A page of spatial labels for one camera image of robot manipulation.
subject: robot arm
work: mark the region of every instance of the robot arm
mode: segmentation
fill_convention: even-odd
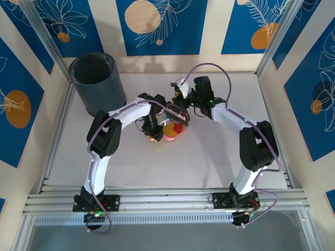
[[[80,196],[75,196],[74,198],[77,204],[82,205],[81,209],[83,209],[83,211],[91,211],[96,208],[93,193],[100,201],[103,200],[107,165],[111,155],[115,153],[119,146],[123,128],[143,117],[143,133],[157,142],[162,140],[163,127],[158,125],[156,119],[156,114],[161,111],[162,107],[151,102],[146,102],[146,100],[154,100],[166,106],[166,101],[163,96],[156,95],[155,97],[151,97],[143,93],[125,107],[110,112],[100,111],[96,114],[87,135],[88,142],[91,141],[93,134],[104,121],[111,116],[113,116],[113,118],[105,125],[108,129],[106,131],[100,130],[90,147],[93,156],[91,156],[91,165],[88,170],[87,179],[81,189]]]
[[[126,111],[119,113],[120,110],[124,109],[124,107],[115,110],[115,111],[110,111],[108,112],[108,115],[114,115],[116,113],[118,113],[117,116],[115,116],[113,118],[113,120],[111,121],[109,126],[112,126],[113,124],[120,124],[121,125],[121,130],[123,130],[127,125],[129,125],[130,123],[136,121],[139,118],[145,117],[149,115],[149,112],[151,110],[151,106],[152,104],[150,103],[141,103],[137,106],[131,106],[132,104],[137,104],[140,101],[143,101],[145,99],[143,98],[137,98],[135,99],[132,103],[130,103],[129,105],[127,105],[128,107],[130,106],[129,109],[127,109]],[[102,120],[100,119],[101,116],[97,115],[95,119],[95,121],[97,122],[96,125],[100,125],[102,122]],[[93,122],[93,125],[90,129],[90,132],[94,133],[94,129],[96,128],[95,123]],[[119,137],[115,138],[113,140],[112,145],[116,144],[118,145],[118,141],[119,141]],[[105,189],[105,175],[106,175],[106,171],[107,171],[107,165],[109,162],[109,159],[111,157],[111,154],[109,155],[106,151],[100,151],[99,149],[95,148],[95,143],[93,143],[93,147],[91,147],[91,151],[94,154],[95,158],[93,158],[91,156],[91,162],[93,162],[93,166],[92,166],[92,187],[94,190],[94,193],[96,195],[100,194],[104,189]],[[90,185],[89,185],[89,172],[87,173],[87,179],[86,182],[84,184],[84,188],[87,192],[92,193],[91,189],[90,189]]]
[[[263,139],[247,121],[262,131],[278,156],[278,148],[270,123],[267,121],[257,123],[251,119],[242,120],[241,118],[245,117],[239,117],[236,111],[227,108],[225,100],[214,97],[214,92],[207,76],[194,79],[195,90],[190,88],[190,84],[184,80],[184,78],[179,78],[175,83],[171,84],[175,87],[175,93],[177,94],[173,98],[174,103],[184,109],[189,106],[197,107],[202,114],[239,135],[240,158],[243,165],[238,177],[231,184],[230,190],[231,194],[234,194],[237,198],[245,198],[249,193],[252,193],[254,189],[252,184],[258,173],[266,169],[274,161],[274,157]]]

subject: leaf drawing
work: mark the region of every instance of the leaf drawing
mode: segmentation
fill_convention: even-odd
[[[192,2],[188,0],[187,4],[181,8],[181,2],[184,0],[153,0],[153,6],[158,10],[161,21],[158,27],[148,33],[138,34],[135,40],[138,41],[136,47],[149,42],[153,44],[155,41],[164,41],[169,33],[173,32],[174,27],[178,27],[177,14],[184,11]]]
[[[295,17],[301,21],[303,12],[311,12],[317,6],[319,0],[304,0]]]
[[[7,58],[0,57],[0,73],[5,69],[7,60]],[[24,107],[22,107],[24,103],[24,101],[15,102],[10,98],[6,97],[6,95],[2,92],[0,88],[0,114],[3,114],[6,110],[10,111],[11,108],[24,111],[25,109]]]
[[[20,8],[19,5],[12,3],[9,0],[1,0],[4,5],[6,6],[7,9],[10,10],[10,12],[13,14],[13,16],[23,22],[26,26],[31,27],[30,22],[28,21],[27,17],[25,16],[25,14],[23,13],[22,9]]]
[[[266,39],[269,42],[274,33],[274,23],[283,15],[285,9],[291,0],[283,0],[279,4],[277,0],[273,8],[269,7],[267,0],[247,0],[245,5],[248,6],[251,17],[256,20],[259,27],[266,30]]]
[[[1,1],[5,3],[16,19],[31,27],[19,5],[9,0]],[[51,32],[54,32],[60,41],[69,42],[70,35],[86,38],[86,33],[81,25],[87,22],[88,16],[73,11],[72,0],[35,0],[32,3],[44,24],[51,28]]]
[[[325,132],[335,129],[335,26],[328,34],[319,58],[320,77],[322,89],[312,102],[312,112],[319,114],[325,112]]]

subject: wire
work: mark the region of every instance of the wire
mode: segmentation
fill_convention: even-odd
[[[254,200],[252,200],[252,199],[248,199],[248,201],[250,201],[250,202],[252,203],[254,209],[255,209],[256,206],[257,206],[258,208],[260,208],[260,205],[259,205],[256,201],[254,201]]]
[[[194,114],[197,115],[198,117],[204,118],[204,117],[207,116],[207,114],[205,114],[205,115],[203,115],[203,116],[198,115],[198,114],[195,112],[195,106],[194,106],[193,108],[194,108]]]
[[[94,192],[94,189],[93,189],[93,185],[92,185],[92,175],[93,175],[93,167],[94,167],[94,164],[95,164],[95,161],[96,161],[96,156],[92,153],[92,151],[90,150],[91,146],[92,146],[92,143],[93,141],[95,140],[95,138],[97,137],[98,133],[102,130],[102,128],[114,117],[118,116],[119,114],[121,114],[122,112],[128,110],[129,108],[131,107],[134,107],[134,106],[137,106],[137,105],[140,105],[140,104],[144,104],[144,103],[154,103],[156,105],[159,105],[160,107],[162,107],[164,110],[167,110],[167,108],[165,106],[163,106],[161,103],[155,101],[155,100],[141,100],[139,102],[136,102],[136,103],[132,103],[130,104],[129,106],[126,106],[125,108],[119,110],[117,113],[111,115],[109,118],[107,118],[100,126],[99,128],[95,131],[95,133],[93,134],[91,140],[89,141],[88,143],[88,146],[87,146],[87,152],[91,155],[92,159],[91,159],[91,164],[90,164],[90,168],[89,168],[89,171],[88,171],[88,185],[90,187],[90,190],[91,190],[91,193],[92,193],[92,196],[94,198],[94,200],[96,201],[96,203],[99,205],[99,207],[102,209],[102,211],[106,214],[107,218],[108,218],[108,221],[109,221],[109,226],[108,226],[108,229],[107,230],[104,230],[104,231],[92,231],[88,228],[88,225],[85,225],[85,227],[87,228],[87,231],[88,232],[93,232],[93,233],[96,233],[96,234],[105,234],[107,233],[110,229],[111,229],[111,217],[109,215],[109,212],[107,212],[107,210],[105,209],[105,207],[101,204],[101,202],[98,200],[95,192]],[[180,112],[179,113],[176,113],[176,112],[171,112],[169,111],[170,113],[172,114],[175,114],[175,115],[180,115],[182,114],[183,110],[177,106],[179,109],[180,109]]]
[[[262,189],[257,189],[255,188],[254,191],[256,192],[260,192],[260,193],[267,193],[269,195],[273,195],[275,197],[275,201],[274,203],[269,206],[265,211],[263,211],[260,215],[258,215],[255,219],[249,221],[248,223],[242,225],[242,226],[239,226],[239,227],[242,227],[242,228],[245,228],[246,226],[248,226],[249,224],[251,224],[252,222],[254,222],[255,220],[259,219],[260,217],[262,217],[263,215],[265,215],[266,213],[268,213],[279,201],[279,197],[277,194],[275,194],[274,192],[269,192],[269,191],[265,191],[265,190],[262,190]]]
[[[143,132],[143,130],[141,130],[141,129],[138,128],[137,121],[143,121],[143,120],[144,120],[144,119],[141,119],[141,120],[137,119],[137,120],[135,120],[135,125],[136,125],[137,129],[138,129],[139,131],[141,131],[141,132]]]
[[[228,101],[229,101],[229,98],[230,98],[230,95],[231,95],[232,84],[231,84],[231,79],[230,79],[228,73],[227,73],[221,66],[219,66],[219,65],[217,65],[217,64],[214,64],[214,63],[202,63],[202,64],[198,64],[198,65],[196,65],[195,67],[193,67],[193,68],[190,70],[190,72],[188,73],[188,75],[185,77],[184,81],[181,82],[181,86],[184,85],[184,83],[187,81],[187,79],[189,78],[189,76],[192,74],[192,72],[193,72],[195,69],[197,69],[198,67],[203,66],[203,65],[213,65],[213,66],[219,68],[219,69],[226,75],[226,77],[227,77],[227,79],[228,79],[228,84],[229,84],[229,91],[228,91],[228,95],[227,95],[227,98],[226,98],[226,109],[227,109],[229,112],[231,112],[232,114],[234,114],[235,116],[237,116],[238,118],[240,118],[241,120],[243,120],[245,123],[251,125],[251,126],[256,130],[256,132],[261,136],[261,138],[263,139],[263,141],[265,142],[265,144],[268,146],[268,148],[269,148],[271,154],[273,155],[273,157],[274,157],[274,159],[275,159],[275,161],[276,161],[276,163],[277,163],[278,169],[263,169],[263,170],[259,171],[259,173],[256,175],[256,177],[255,177],[255,179],[254,179],[254,181],[253,181],[253,183],[252,183],[252,185],[251,185],[252,187],[255,187],[255,185],[256,185],[256,183],[257,183],[259,177],[260,177],[263,173],[265,173],[265,172],[274,172],[274,173],[281,172],[282,169],[283,169],[283,168],[282,168],[282,165],[281,165],[281,163],[280,163],[280,161],[279,161],[279,159],[278,159],[278,157],[277,157],[277,154],[275,153],[274,149],[272,148],[270,142],[267,140],[267,138],[266,138],[265,135],[262,133],[262,131],[261,131],[256,125],[254,125],[252,122],[250,122],[250,121],[247,120],[245,117],[243,117],[241,114],[239,114],[239,113],[237,113],[237,112],[235,112],[235,111],[233,111],[233,110],[231,110],[231,109],[228,108]],[[276,197],[276,200],[275,200],[275,202],[274,202],[270,207],[268,207],[264,212],[262,212],[260,215],[258,215],[255,219],[253,219],[252,221],[249,221],[248,223],[242,225],[243,228],[246,227],[247,225],[249,225],[251,222],[257,220],[257,219],[260,218],[261,216],[265,215],[265,214],[266,214],[267,212],[269,212],[269,210],[270,210],[271,208],[273,208],[273,207],[277,204],[277,202],[278,202],[278,195],[276,195],[276,194],[273,193],[273,192],[268,192],[268,191],[261,190],[261,189],[254,189],[254,191],[259,191],[259,192],[262,192],[262,193],[272,194],[272,195],[274,195],[274,196]]]
[[[217,68],[219,68],[224,74],[225,76],[227,77],[228,79],[228,84],[229,84],[229,91],[228,91],[228,95],[227,95],[227,98],[226,98],[226,108],[228,108],[228,101],[229,101],[229,98],[230,98],[230,94],[231,94],[231,80],[230,80],[230,77],[228,75],[228,73],[225,71],[225,69],[223,69],[220,65],[218,64],[214,64],[214,63],[202,63],[202,64],[198,64],[196,65],[195,67],[193,67],[190,72],[188,73],[188,75],[186,76],[186,78],[184,79],[184,81],[181,82],[180,86],[183,86],[185,84],[185,82],[187,81],[187,79],[189,78],[189,76],[193,73],[193,71],[195,69],[197,69],[198,67],[200,66],[203,66],[203,65],[212,65],[212,66],[215,66]]]
[[[281,166],[281,164],[280,164],[280,161],[279,161],[279,159],[278,159],[278,157],[277,157],[275,151],[273,150],[271,144],[269,143],[269,141],[267,140],[267,138],[265,137],[265,135],[262,133],[262,131],[261,131],[257,126],[255,126],[253,123],[251,123],[250,121],[248,121],[245,117],[243,117],[243,116],[240,115],[239,113],[237,113],[237,112],[235,112],[235,111],[233,111],[233,110],[231,110],[231,109],[228,108],[228,101],[229,101],[229,99],[230,99],[230,95],[231,95],[232,84],[231,84],[231,79],[230,79],[228,73],[227,73],[221,66],[219,66],[219,65],[217,65],[217,64],[214,64],[214,63],[202,63],[202,64],[199,64],[199,65],[196,65],[195,67],[193,67],[193,68],[190,70],[190,72],[188,73],[188,75],[186,76],[186,78],[184,79],[184,81],[181,83],[181,86],[184,85],[184,83],[187,81],[187,79],[188,79],[189,76],[193,73],[193,71],[194,71],[196,68],[198,68],[198,67],[200,67],[200,66],[202,66],[202,65],[213,65],[213,66],[219,68],[219,69],[226,75],[226,77],[227,77],[227,79],[228,79],[228,84],[229,84],[229,91],[228,91],[228,95],[227,95],[226,103],[225,103],[225,104],[226,104],[226,109],[227,109],[228,111],[230,111],[232,114],[234,114],[235,116],[237,116],[238,118],[240,118],[241,120],[243,120],[244,122],[246,122],[247,124],[251,125],[251,126],[257,131],[257,133],[258,133],[258,134],[261,136],[261,138],[264,140],[265,144],[268,146],[268,148],[269,148],[271,154],[273,155],[273,157],[274,157],[274,159],[275,159],[275,161],[276,161],[276,163],[277,163],[277,165],[278,165],[278,169],[265,169],[265,170],[261,170],[261,171],[257,174],[255,180],[253,181],[253,183],[252,183],[252,187],[255,186],[256,182],[258,181],[258,179],[259,179],[259,177],[261,176],[262,173],[264,173],[264,172],[281,172],[281,171],[282,171],[282,166]],[[93,136],[92,136],[90,142],[88,143],[87,151],[88,151],[88,153],[90,153],[91,156],[92,156],[91,165],[90,165],[90,171],[89,171],[89,175],[88,175],[88,177],[89,177],[89,182],[88,182],[88,184],[89,184],[89,186],[90,186],[90,189],[91,189],[91,192],[92,192],[92,196],[94,197],[95,201],[96,201],[97,204],[100,206],[100,208],[102,209],[102,211],[107,215],[108,220],[109,220],[109,227],[108,227],[107,230],[102,231],[102,232],[92,231],[92,232],[94,232],[94,233],[107,233],[107,232],[111,229],[111,218],[110,218],[110,216],[109,216],[109,213],[106,211],[106,209],[105,209],[105,208],[103,207],[103,205],[100,203],[100,201],[98,200],[98,198],[96,197],[96,195],[94,194],[94,191],[93,191],[93,186],[92,186],[92,171],[93,171],[93,166],[94,166],[94,161],[95,161],[95,155],[94,155],[94,154],[91,152],[91,150],[90,150],[91,145],[92,145],[94,139],[96,138],[96,136],[98,135],[99,131],[100,131],[100,130],[104,127],[104,125],[107,124],[113,117],[119,115],[120,113],[126,111],[127,109],[129,109],[129,108],[131,108],[131,107],[133,107],[133,106],[137,106],[138,104],[147,103],[147,102],[152,102],[152,103],[154,103],[154,104],[157,104],[157,105],[161,106],[164,110],[166,110],[166,107],[164,107],[162,104],[160,104],[159,102],[157,102],[157,101],[155,101],[155,100],[142,100],[142,101],[140,101],[140,102],[138,102],[138,103],[130,104],[129,106],[127,106],[127,107],[125,107],[125,108],[119,110],[118,113],[115,113],[115,114],[111,115],[108,119],[106,119],[106,120],[100,125],[100,127],[96,130],[96,132],[93,134]],[[177,107],[180,109],[180,113],[174,113],[174,112],[172,112],[172,111],[169,111],[169,112],[172,113],[172,114],[175,114],[175,115],[180,115],[180,114],[182,114],[182,109],[181,109],[179,106],[177,106]],[[265,215],[265,214],[266,214],[271,208],[273,208],[273,207],[277,204],[277,202],[278,202],[278,195],[276,195],[276,194],[273,193],[273,192],[269,192],[269,191],[265,191],[265,190],[261,190],[261,189],[254,189],[254,191],[258,191],[258,192],[263,192],[263,193],[272,194],[272,195],[274,195],[274,196],[276,197],[276,200],[275,200],[275,202],[274,202],[270,207],[268,207],[264,212],[262,212],[260,215],[258,215],[255,219],[253,219],[252,221],[249,221],[248,223],[244,224],[244,225],[242,226],[243,228],[246,227],[247,225],[249,225],[250,223],[254,222],[255,220],[257,220],[257,219],[260,218],[261,216]]]

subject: yellow object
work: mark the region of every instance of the yellow object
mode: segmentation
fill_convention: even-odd
[[[186,126],[180,123],[171,122],[168,125],[164,126],[164,138],[168,141],[174,140],[179,136],[183,131],[185,131]]]

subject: purple cable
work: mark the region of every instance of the purple cable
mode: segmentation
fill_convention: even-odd
[[[259,219],[260,217],[262,217],[263,215],[265,215],[267,212],[269,212],[278,203],[278,201],[279,201],[278,195],[275,194],[274,192],[269,192],[269,191],[265,191],[265,190],[257,189],[257,188],[255,188],[254,191],[256,191],[256,192],[262,192],[262,193],[267,193],[269,195],[273,195],[276,198],[276,200],[274,201],[274,203],[271,206],[269,206],[264,212],[262,212],[260,215],[258,215],[255,219],[253,219],[253,220],[249,221],[248,223],[246,223],[246,224],[244,224],[242,226],[239,226],[239,227],[245,228],[246,226],[248,226],[249,224],[251,224],[255,220]]]
[[[252,183],[251,186],[254,187],[254,186],[256,185],[256,182],[258,181],[259,177],[260,177],[261,174],[264,173],[264,172],[276,172],[276,173],[281,172],[283,168],[282,168],[282,165],[281,165],[281,163],[280,163],[280,161],[279,161],[279,159],[278,159],[278,157],[277,157],[277,154],[276,154],[275,151],[273,150],[271,144],[269,143],[269,141],[267,140],[267,138],[265,137],[265,135],[262,133],[262,131],[261,131],[256,125],[254,125],[253,123],[251,123],[250,121],[248,121],[245,117],[243,117],[241,114],[239,114],[239,113],[237,113],[237,112],[235,112],[235,111],[233,111],[233,110],[231,110],[231,109],[228,108],[228,100],[229,100],[229,98],[230,98],[231,89],[232,89],[232,84],[231,84],[231,80],[230,80],[230,77],[229,77],[228,73],[227,73],[221,66],[219,66],[219,65],[217,65],[217,64],[214,64],[214,63],[202,63],[202,64],[199,64],[199,65],[196,65],[195,67],[193,67],[193,68],[190,70],[190,72],[188,73],[188,75],[185,77],[184,81],[181,83],[181,86],[186,82],[186,80],[189,78],[189,76],[192,74],[192,72],[193,72],[196,68],[198,68],[198,67],[200,67],[200,66],[202,66],[202,65],[213,65],[213,66],[219,68],[219,69],[226,75],[226,77],[227,77],[227,79],[228,79],[228,83],[229,83],[229,91],[228,91],[228,95],[227,95],[227,98],[226,98],[226,109],[227,109],[229,112],[231,112],[232,114],[234,114],[235,116],[237,116],[238,118],[240,118],[241,120],[245,121],[247,124],[251,125],[251,126],[258,132],[258,134],[259,134],[259,135],[261,136],[261,138],[264,140],[265,144],[268,146],[268,148],[269,148],[271,154],[273,155],[273,157],[274,157],[274,159],[275,159],[275,161],[276,161],[276,163],[277,163],[277,165],[278,165],[278,169],[265,169],[265,170],[261,170],[261,171],[257,174],[257,176],[255,177],[255,180],[253,181],[253,183]],[[269,191],[265,191],[265,190],[261,190],[261,189],[255,189],[255,191],[262,192],[262,193],[268,193],[268,194],[274,195],[274,196],[276,197],[276,200],[275,200],[275,202],[274,202],[269,208],[267,208],[264,212],[262,212],[260,215],[258,215],[258,216],[257,216],[255,219],[253,219],[252,221],[250,221],[250,222],[246,223],[245,225],[243,225],[243,227],[249,225],[251,222],[253,222],[253,221],[255,221],[256,219],[260,218],[261,216],[265,215],[267,212],[270,211],[271,208],[273,208],[273,207],[277,204],[277,202],[278,202],[278,200],[279,200],[278,195],[276,195],[276,194],[273,193],[273,192],[269,192]]]
[[[183,84],[185,84],[185,82],[187,81],[187,79],[189,78],[189,76],[192,74],[192,72],[197,69],[198,67],[200,66],[203,66],[203,65],[213,65],[217,68],[219,68],[227,77],[228,79],[228,83],[229,83],[229,91],[228,91],[228,95],[227,95],[227,98],[226,98],[226,108],[228,108],[228,100],[230,98],[230,94],[231,94],[231,80],[230,80],[230,77],[228,75],[228,73],[225,71],[225,69],[223,69],[220,65],[218,64],[215,64],[215,63],[202,63],[202,64],[198,64],[196,65],[195,67],[193,67],[190,72],[188,73],[188,75],[186,76],[186,78],[184,79],[184,81],[181,82],[181,86],[183,86]]]
[[[119,112],[111,115],[108,119],[106,119],[100,126],[99,128],[95,131],[95,133],[93,134],[91,140],[89,141],[88,143],[88,146],[87,146],[87,152],[92,156],[92,160],[91,160],[91,165],[90,165],[90,168],[89,168],[89,171],[88,171],[88,185],[90,186],[90,190],[92,192],[92,196],[93,198],[95,199],[96,203],[99,205],[99,207],[102,209],[102,211],[107,215],[108,217],[108,221],[109,221],[109,226],[108,226],[108,229],[107,230],[104,230],[104,231],[92,231],[88,228],[88,223],[85,225],[85,227],[87,228],[87,230],[89,232],[93,232],[93,233],[97,233],[97,234],[105,234],[107,233],[110,229],[111,229],[111,217],[109,215],[109,212],[107,212],[107,210],[105,209],[105,207],[101,204],[101,202],[98,200],[96,194],[94,193],[94,190],[93,190],[93,186],[92,186],[92,172],[93,172],[93,166],[94,166],[94,160],[95,160],[95,156],[94,154],[92,153],[92,151],[90,150],[91,148],[91,145],[93,143],[93,141],[95,140],[95,138],[97,137],[98,133],[102,130],[102,128],[115,116],[119,115],[120,113],[128,110],[129,108],[133,107],[133,106],[137,106],[137,105],[140,105],[140,104],[144,104],[144,103],[154,103],[156,105],[159,105],[160,107],[162,107],[164,110],[166,110],[166,107],[163,106],[161,103],[155,101],[155,100],[141,100],[137,103],[133,103],[133,104],[130,104],[129,106],[126,106],[125,108],[121,109]],[[182,110],[179,106],[175,105],[175,104],[171,104],[173,106],[176,106],[180,109],[180,112],[179,113],[175,113],[175,112],[172,112],[172,111],[169,111],[170,113],[173,113],[175,115],[180,115],[182,114]]]

